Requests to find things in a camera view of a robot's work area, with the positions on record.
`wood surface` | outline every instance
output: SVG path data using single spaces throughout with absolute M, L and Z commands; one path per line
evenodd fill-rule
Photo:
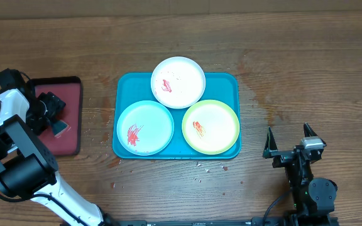
M 362 10 L 362 0 L 0 0 L 0 19 Z
M 200 167 L 120 160 L 111 149 L 118 79 L 178 55 L 238 80 L 240 154 Z M 332 216 L 362 225 L 362 11 L 0 21 L 0 71 L 8 67 L 81 78 L 81 151 L 58 158 L 60 172 L 116 219 L 262 216 L 288 189 L 284 170 L 262 158 L 266 129 L 288 149 L 308 122 L 327 143 L 312 172 L 339 186 Z M 286 200 L 271 215 L 292 208 Z M 0 201 L 0 225 L 61 221 L 37 203 Z

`plate rim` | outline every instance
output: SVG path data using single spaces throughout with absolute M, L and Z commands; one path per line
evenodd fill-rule
M 193 145 L 193 143 L 189 139 L 187 139 L 186 132 L 185 132 L 185 127 L 187 125 L 187 118 L 191 115 L 191 113 L 194 110 L 196 110 L 196 108 L 201 107 L 202 105 L 206 105 L 206 104 L 215 104 L 215 105 L 218 105 L 219 107 L 222 107 L 224 110 L 226 110 L 228 113 L 230 113 L 231 117 L 233 118 L 233 121 L 236 123 L 236 135 L 233 137 L 232 142 L 229 145 L 227 145 L 225 148 L 220 149 L 220 150 L 218 150 L 216 152 L 210 152 L 210 153 L 208 153 L 206 151 L 203 151 L 203 150 L 200 150 L 195 145 Z M 201 100 L 201 101 L 195 103 L 194 105 L 192 105 L 186 111 L 186 113 L 184 114 L 184 116 L 182 118 L 181 130 L 182 130 L 182 135 L 183 135 L 185 141 L 188 143 L 188 145 L 190 147 L 192 147 L 192 149 L 194 149 L 195 151 L 200 152 L 202 154 L 208 154 L 208 155 L 221 154 L 221 153 L 227 151 L 228 149 L 230 149 L 236 143 L 236 141 L 238 140 L 239 132 L 240 132 L 239 119 L 238 119 L 237 114 L 235 113 L 235 111 L 230 106 L 228 106 L 227 104 L 225 104 L 225 103 L 223 103 L 223 102 L 221 102 L 219 100 Z
M 183 107 L 174 107 L 174 106 L 169 106 L 169 105 L 163 103 L 162 101 L 160 101 L 160 99 L 157 97 L 157 95 L 156 95 L 155 92 L 154 92 L 155 87 L 154 87 L 154 82 L 153 82 L 153 81 L 154 81 L 154 78 L 155 78 L 155 76 L 156 76 L 156 74 L 157 74 L 158 67 L 159 67 L 160 65 L 163 65 L 164 63 L 170 61 L 170 60 L 176 60 L 176 59 L 178 59 L 178 58 L 181 59 L 182 61 L 189 62 L 189 63 L 191 63 L 193 66 L 195 66 L 195 67 L 198 69 L 198 71 L 200 72 L 201 77 L 203 78 L 203 89 L 202 89 L 202 92 L 201 92 L 200 95 L 199 95 L 199 98 L 197 98 L 197 99 L 196 99 L 193 103 L 191 103 L 190 105 L 186 105 L 186 106 L 183 106 Z M 184 56 L 183 56 L 183 57 L 182 57 L 182 56 L 172 56 L 172 57 L 170 57 L 170 58 L 164 59 L 162 62 L 160 62 L 160 63 L 155 67 L 155 69 L 154 69 L 154 70 L 152 71 L 152 73 L 151 73 L 150 89 L 151 89 L 151 92 L 153 93 L 153 96 L 156 98 L 156 100 L 157 100 L 160 104 L 164 105 L 165 107 L 169 107 L 169 108 L 171 108 L 171 109 L 184 109 L 184 108 L 188 108 L 188 107 L 196 104 L 196 103 L 200 100 L 200 98 L 202 98 L 202 96 L 203 96 L 203 94 L 204 94 L 204 92 L 205 92 L 205 88 L 206 88 L 206 76 L 205 76 L 205 72 L 203 71 L 202 67 L 199 66 L 199 64 L 198 64 L 197 62 L 195 62 L 194 60 L 189 59 L 189 58 L 184 57 Z
M 154 151 L 154 152 L 151 152 L 149 154 L 141 154 L 141 153 L 136 153 L 134 151 L 130 151 L 126 145 L 124 145 L 124 143 L 122 142 L 122 140 L 119 138 L 119 135 L 121 133 L 121 129 L 119 128 L 121 123 L 119 122 L 123 122 L 124 121 L 124 118 L 126 117 L 126 115 L 128 114 L 127 112 L 129 112 L 131 109 L 134 109 L 132 108 L 133 105 L 155 105 L 157 107 L 159 107 L 160 109 L 162 109 L 170 118 L 170 121 L 171 121 L 171 127 L 172 127 L 172 130 L 171 130 L 171 135 L 170 137 L 168 138 L 168 141 L 166 142 L 165 145 L 163 145 L 163 147 L 161 149 L 158 149 L 157 151 Z M 132 103 L 131 105 L 127 106 L 123 111 L 122 113 L 119 115 L 118 117 L 118 120 L 117 120 L 117 128 L 116 128 L 116 131 L 117 131 L 117 138 L 118 138 L 118 141 L 119 143 L 122 145 L 122 147 L 127 150 L 128 152 L 130 152 L 131 154 L 135 154 L 137 156 L 150 156 L 152 154 L 157 154 L 159 153 L 160 151 L 163 151 L 167 146 L 168 144 L 170 144 L 171 140 L 173 139 L 173 135 L 174 135 L 174 118 L 173 118 L 173 115 L 171 115 L 170 111 L 161 103 L 159 102 L 156 102 L 154 100 L 141 100 L 141 101 L 137 101 L 135 103 Z

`white plate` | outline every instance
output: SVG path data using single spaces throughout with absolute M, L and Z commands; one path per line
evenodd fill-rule
M 187 143 L 203 154 L 220 154 L 231 148 L 239 135 L 236 113 L 218 100 L 202 100 L 190 107 L 182 119 Z
M 121 145 L 140 156 L 156 154 L 169 144 L 174 121 L 166 107 L 142 100 L 128 106 L 119 116 L 117 135 Z
M 205 73 L 191 59 L 175 56 L 155 68 L 150 80 L 151 91 L 164 106 L 182 109 L 196 103 L 206 86 Z

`yellow-rimmed plate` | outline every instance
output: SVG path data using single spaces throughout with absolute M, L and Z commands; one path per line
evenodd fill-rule
M 203 154 L 220 154 L 237 141 L 239 121 L 227 104 L 202 100 L 191 106 L 182 119 L 186 142 Z

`blue tray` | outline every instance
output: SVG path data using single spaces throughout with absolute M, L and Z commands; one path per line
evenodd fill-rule
M 239 119 L 239 101 L 237 80 L 229 73 L 206 72 L 206 88 L 200 100 L 219 100 L 230 106 Z M 137 156 L 125 150 L 117 137 L 117 120 L 129 105 L 141 100 L 154 100 L 150 88 L 151 72 L 131 72 L 118 81 L 112 149 L 124 159 L 232 159 L 241 150 L 241 132 L 236 143 L 227 151 L 217 155 L 206 155 L 192 149 L 184 139 L 181 130 L 182 118 L 186 109 L 169 109 L 174 119 L 174 135 L 168 146 L 151 156 Z

